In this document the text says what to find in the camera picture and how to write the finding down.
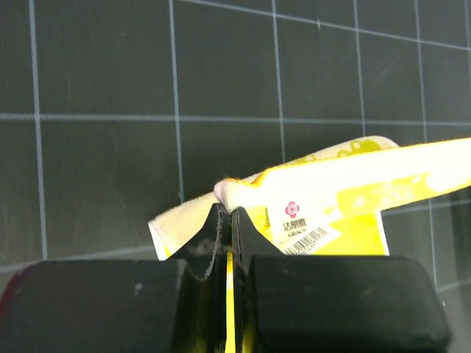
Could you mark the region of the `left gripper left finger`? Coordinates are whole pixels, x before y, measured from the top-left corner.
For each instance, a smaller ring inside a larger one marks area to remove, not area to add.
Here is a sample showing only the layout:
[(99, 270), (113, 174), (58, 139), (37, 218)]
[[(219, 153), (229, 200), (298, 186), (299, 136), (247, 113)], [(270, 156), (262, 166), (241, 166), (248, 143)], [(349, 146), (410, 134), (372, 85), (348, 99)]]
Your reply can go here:
[(180, 275), (173, 352), (223, 352), (226, 343), (228, 214), (213, 204), (201, 229), (171, 256)]

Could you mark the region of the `black grid mat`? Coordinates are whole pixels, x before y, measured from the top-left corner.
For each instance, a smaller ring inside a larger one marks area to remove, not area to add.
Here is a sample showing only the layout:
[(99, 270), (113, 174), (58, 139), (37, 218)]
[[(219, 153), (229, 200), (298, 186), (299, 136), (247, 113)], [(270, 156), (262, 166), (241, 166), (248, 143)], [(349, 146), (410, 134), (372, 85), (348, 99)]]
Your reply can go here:
[(468, 1), (3, 1), (1, 281), (362, 135), (470, 134)]

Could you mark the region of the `yellow towel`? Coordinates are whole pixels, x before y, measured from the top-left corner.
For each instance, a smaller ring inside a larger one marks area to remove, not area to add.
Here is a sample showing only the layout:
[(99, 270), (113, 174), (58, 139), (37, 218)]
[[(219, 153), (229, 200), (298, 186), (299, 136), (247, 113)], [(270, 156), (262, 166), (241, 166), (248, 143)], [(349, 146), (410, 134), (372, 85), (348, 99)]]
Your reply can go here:
[(226, 178), (213, 192), (149, 222), (155, 251), (168, 259), (192, 239), (215, 203), (248, 212), (285, 254), (381, 254), (389, 248), (380, 212), (470, 185), (459, 155), (470, 139), (400, 147), (381, 136), (350, 140), (268, 168)]

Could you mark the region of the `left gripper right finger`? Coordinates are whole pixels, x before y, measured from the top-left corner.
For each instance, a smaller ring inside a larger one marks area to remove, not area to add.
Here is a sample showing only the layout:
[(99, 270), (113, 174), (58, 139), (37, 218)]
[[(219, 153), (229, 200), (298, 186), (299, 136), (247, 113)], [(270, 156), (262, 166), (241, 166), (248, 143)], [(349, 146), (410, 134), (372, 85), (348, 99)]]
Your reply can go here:
[(243, 330), (246, 321), (247, 276), (253, 255), (283, 255), (255, 228), (244, 208), (232, 213), (233, 294), (235, 319), (235, 351), (242, 352)]

